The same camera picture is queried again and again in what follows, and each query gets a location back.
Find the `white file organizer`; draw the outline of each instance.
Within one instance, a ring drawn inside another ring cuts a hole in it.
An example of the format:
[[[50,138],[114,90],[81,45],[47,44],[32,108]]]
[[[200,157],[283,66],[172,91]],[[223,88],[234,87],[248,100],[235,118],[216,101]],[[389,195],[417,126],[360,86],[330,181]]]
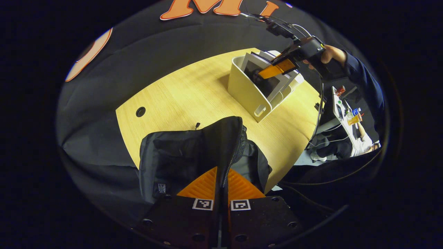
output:
[[[231,73],[228,80],[228,92],[240,103],[258,122],[262,121],[277,108],[300,85],[304,78],[298,74],[296,78],[275,98],[269,102],[257,86],[240,69],[244,55],[232,58]]]

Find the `light wood tabletop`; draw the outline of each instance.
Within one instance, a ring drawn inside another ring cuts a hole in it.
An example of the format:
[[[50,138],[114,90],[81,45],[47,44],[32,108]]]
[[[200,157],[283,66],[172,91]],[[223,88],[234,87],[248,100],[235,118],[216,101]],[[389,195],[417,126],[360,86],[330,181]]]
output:
[[[201,129],[224,117],[240,116],[248,139],[257,144],[273,169],[265,193],[286,175],[314,132],[319,93],[304,81],[257,123],[227,91],[231,59],[251,51],[259,52],[243,49],[187,65],[148,85],[116,110],[124,143],[137,168],[140,143],[149,133],[193,130],[197,122]],[[146,113],[137,117],[140,107]]]

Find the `dark sleeve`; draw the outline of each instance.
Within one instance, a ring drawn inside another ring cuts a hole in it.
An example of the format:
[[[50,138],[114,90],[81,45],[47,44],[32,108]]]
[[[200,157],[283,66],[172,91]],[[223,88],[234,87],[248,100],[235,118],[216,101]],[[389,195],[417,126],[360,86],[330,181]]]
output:
[[[381,126],[385,110],[381,87],[359,59],[347,51],[343,51],[346,53],[345,74],[350,81],[357,85],[358,91],[363,95],[366,103],[368,103],[369,110],[374,117],[375,129],[380,134],[381,131],[378,131],[378,129]]]

